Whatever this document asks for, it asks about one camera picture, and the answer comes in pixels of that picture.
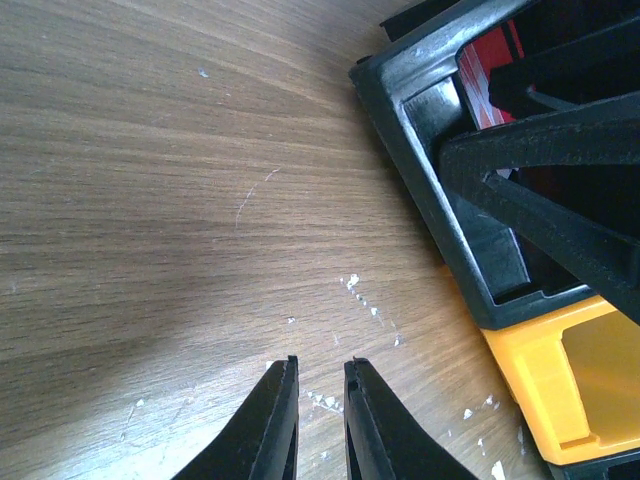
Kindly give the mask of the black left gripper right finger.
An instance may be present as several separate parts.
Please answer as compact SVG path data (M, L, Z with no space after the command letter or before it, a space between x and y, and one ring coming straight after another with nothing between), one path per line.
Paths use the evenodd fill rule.
M344 364L349 479L473 479L419 425L366 358Z

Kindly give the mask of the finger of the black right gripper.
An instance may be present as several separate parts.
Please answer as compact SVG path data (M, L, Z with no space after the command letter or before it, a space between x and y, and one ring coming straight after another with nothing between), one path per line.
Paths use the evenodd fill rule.
M439 177L639 319L638 93L459 136Z
M516 119L639 92L639 13L490 71L492 106Z

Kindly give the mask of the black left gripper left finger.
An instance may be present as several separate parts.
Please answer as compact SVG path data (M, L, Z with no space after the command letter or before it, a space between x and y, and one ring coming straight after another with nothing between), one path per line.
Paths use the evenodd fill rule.
M298 359L273 362L216 438L174 477L294 479L298 397Z

